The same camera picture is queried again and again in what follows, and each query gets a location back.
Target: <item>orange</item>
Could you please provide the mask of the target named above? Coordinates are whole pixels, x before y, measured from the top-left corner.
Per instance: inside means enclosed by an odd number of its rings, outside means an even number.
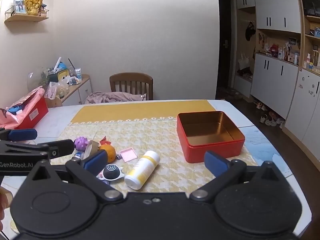
[[[108,163],[111,163],[116,158],[116,150],[113,146],[109,144],[103,144],[99,147],[99,150],[105,150],[108,154]]]

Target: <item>chair backrest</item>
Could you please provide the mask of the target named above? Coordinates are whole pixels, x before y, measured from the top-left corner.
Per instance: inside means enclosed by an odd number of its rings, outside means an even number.
[[[119,83],[119,91],[122,92],[122,86],[124,85],[124,92],[128,92],[128,86],[130,88],[130,94],[143,95],[147,94],[148,100],[153,100],[153,79],[147,74],[143,73],[119,73],[110,77],[110,87],[112,92],[116,92],[116,83]]]

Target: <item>dark wooden floor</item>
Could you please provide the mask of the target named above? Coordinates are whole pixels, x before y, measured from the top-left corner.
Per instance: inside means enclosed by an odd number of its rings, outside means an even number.
[[[302,150],[282,132],[279,126],[271,127],[260,123],[260,117],[268,112],[256,108],[254,103],[230,100],[268,138],[285,160],[297,179],[312,212],[312,221],[302,240],[320,239],[320,172]]]

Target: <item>white label sticker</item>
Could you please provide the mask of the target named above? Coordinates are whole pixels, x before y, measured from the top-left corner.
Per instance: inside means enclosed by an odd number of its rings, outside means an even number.
[[[33,112],[31,112],[31,114],[29,114],[30,120],[32,121],[33,119],[35,119],[38,114],[39,114],[39,111],[38,111],[38,108],[36,108]]]

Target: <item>metal screw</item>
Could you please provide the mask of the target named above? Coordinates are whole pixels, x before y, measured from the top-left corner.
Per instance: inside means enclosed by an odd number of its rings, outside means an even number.
[[[208,192],[203,189],[197,189],[192,193],[192,195],[196,198],[205,198],[208,195]]]
[[[160,198],[157,198],[157,197],[154,197],[154,198],[152,199],[152,201],[153,201],[153,202],[160,202],[161,199],[160,199]]]
[[[117,198],[120,196],[120,192],[115,190],[115,189],[111,189],[111,190],[107,190],[104,195],[107,197],[107,198],[110,198],[110,199],[114,199],[114,198]]]
[[[150,205],[152,203],[152,201],[150,199],[145,199],[143,201],[143,203],[146,204],[146,205]]]

